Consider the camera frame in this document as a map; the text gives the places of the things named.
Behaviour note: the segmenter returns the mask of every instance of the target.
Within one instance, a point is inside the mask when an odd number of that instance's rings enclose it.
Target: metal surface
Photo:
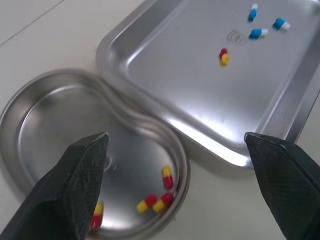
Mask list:
[[[104,202],[98,239],[144,239],[165,226],[181,206],[190,168],[179,139],[165,125],[127,108],[95,76],[57,70],[24,86],[8,103],[0,123],[6,170],[27,194],[75,141],[109,132],[107,164],[99,200]],[[162,167],[173,170],[175,200],[163,214],[136,205],[163,195]]]
[[[102,40],[98,70],[202,149],[251,168],[245,132],[294,143],[320,90],[320,2],[258,0],[248,23],[252,3],[147,0]],[[287,32],[272,28],[278,17]],[[269,34],[245,39],[253,28]]]

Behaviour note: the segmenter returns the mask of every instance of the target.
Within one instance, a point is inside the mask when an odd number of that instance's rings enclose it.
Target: capsule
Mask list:
[[[249,36],[250,39],[258,39],[260,37],[265,37],[268,34],[268,29],[266,28],[255,28],[251,31]]]
[[[158,214],[166,206],[170,205],[173,202],[173,200],[174,200],[173,194],[171,192],[167,192],[158,201],[156,201],[152,209]]]
[[[91,220],[91,229],[100,228],[103,220],[103,210],[104,210],[103,202],[98,202],[95,206],[93,217]]]
[[[166,189],[172,189],[174,187],[174,179],[172,177],[172,171],[169,166],[164,166],[162,169],[163,184]]]
[[[226,66],[229,63],[228,49],[222,48],[219,54],[220,63],[222,66]]]
[[[277,29],[277,30],[283,30],[283,31],[287,31],[290,28],[290,23],[288,23],[286,20],[284,20],[281,17],[278,17],[274,24],[272,25],[273,28]]]
[[[154,194],[150,194],[144,200],[139,202],[136,206],[136,210],[138,213],[143,214],[148,208],[152,207],[157,202],[157,196]]]
[[[248,16],[248,22],[252,22],[257,16],[258,4],[253,4]]]

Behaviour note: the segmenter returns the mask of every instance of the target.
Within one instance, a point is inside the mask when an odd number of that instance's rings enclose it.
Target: rectangular metal tray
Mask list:
[[[295,142],[320,90],[320,2],[147,0],[101,42],[113,87],[202,148],[252,166],[245,132]],[[287,32],[272,28],[286,19]],[[253,28],[268,28],[250,40]],[[228,48],[229,64],[219,53]]]

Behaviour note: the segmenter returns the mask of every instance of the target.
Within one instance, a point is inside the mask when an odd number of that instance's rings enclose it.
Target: textured black surface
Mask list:
[[[85,137],[41,178],[0,240],[84,240],[100,193],[109,137]]]
[[[263,198],[288,240],[319,238],[320,167],[299,146],[248,132],[244,138]]]

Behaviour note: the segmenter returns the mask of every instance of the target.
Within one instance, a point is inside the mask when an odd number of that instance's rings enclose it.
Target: blue and white capsule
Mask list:
[[[287,31],[290,28],[290,23],[288,23],[283,18],[279,17],[275,20],[274,24],[272,25],[277,30]]]
[[[268,29],[266,28],[255,28],[251,31],[251,34],[249,35],[250,39],[258,39],[263,38],[268,34]]]
[[[252,22],[257,16],[258,4],[254,3],[248,16],[248,22]]]

